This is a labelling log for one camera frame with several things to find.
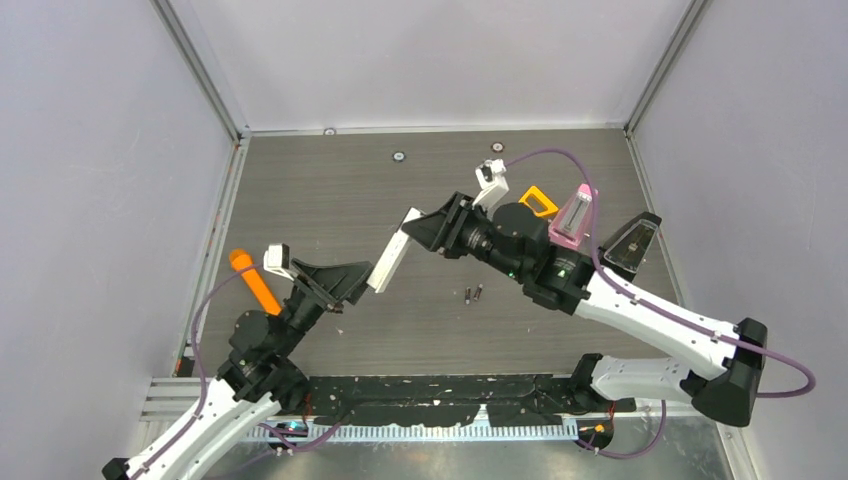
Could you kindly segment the white remote control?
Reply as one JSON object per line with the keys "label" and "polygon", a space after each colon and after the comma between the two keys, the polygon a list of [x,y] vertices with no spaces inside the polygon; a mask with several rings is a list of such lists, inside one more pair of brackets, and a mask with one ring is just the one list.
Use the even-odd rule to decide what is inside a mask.
{"label": "white remote control", "polygon": [[368,286],[375,294],[385,292],[406,252],[408,251],[411,239],[410,236],[402,230],[402,227],[413,220],[420,219],[422,216],[423,212],[421,210],[411,207],[385,246],[367,280]]}

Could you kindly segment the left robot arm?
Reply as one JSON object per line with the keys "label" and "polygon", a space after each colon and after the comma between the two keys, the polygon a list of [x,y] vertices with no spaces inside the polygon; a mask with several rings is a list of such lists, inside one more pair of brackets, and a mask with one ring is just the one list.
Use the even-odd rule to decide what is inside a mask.
{"label": "left robot arm", "polygon": [[292,281],[280,313],[248,310],[231,351],[193,406],[138,454],[113,458],[106,479],[201,479],[249,430],[272,415],[299,413],[310,391],[290,354],[326,313],[340,314],[368,288],[368,261],[316,266],[293,259],[264,270]]}

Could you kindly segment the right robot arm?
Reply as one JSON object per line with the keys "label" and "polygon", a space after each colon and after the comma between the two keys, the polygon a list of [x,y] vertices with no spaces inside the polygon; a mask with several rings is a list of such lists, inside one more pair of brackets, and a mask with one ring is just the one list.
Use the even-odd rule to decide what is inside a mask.
{"label": "right robot arm", "polygon": [[487,215],[457,192],[401,230],[445,258],[470,255],[491,266],[536,305],[600,322],[665,352],[663,358],[631,360],[583,355],[568,382],[579,410],[643,398],[688,403],[730,426],[750,424],[765,361],[735,343],[764,346],[768,330],[762,323],[711,319],[641,290],[589,256],[551,243],[546,222],[520,203]]}

